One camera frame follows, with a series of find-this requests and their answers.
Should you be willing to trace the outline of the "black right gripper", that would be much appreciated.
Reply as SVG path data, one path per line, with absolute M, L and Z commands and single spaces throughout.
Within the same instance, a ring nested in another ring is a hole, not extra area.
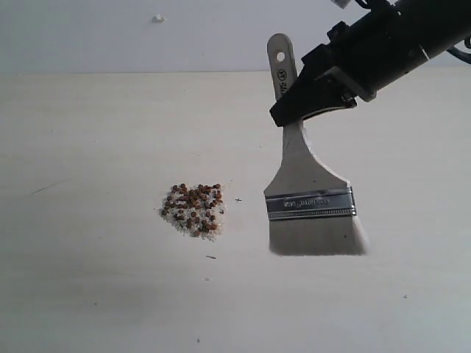
M 338 22 L 330 42 L 302 58 L 291 87 L 269 110 L 277 127 L 357 106 L 428 61 L 406 17 L 397 9 L 373 9 L 353 24 Z

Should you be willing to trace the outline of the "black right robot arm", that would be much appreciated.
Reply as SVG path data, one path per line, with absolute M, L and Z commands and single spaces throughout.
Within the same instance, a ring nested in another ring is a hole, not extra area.
M 470 37 L 470 1 L 360 1 L 368 12 L 338 22 L 303 58 L 271 108 L 278 127 L 370 102 L 379 90 Z

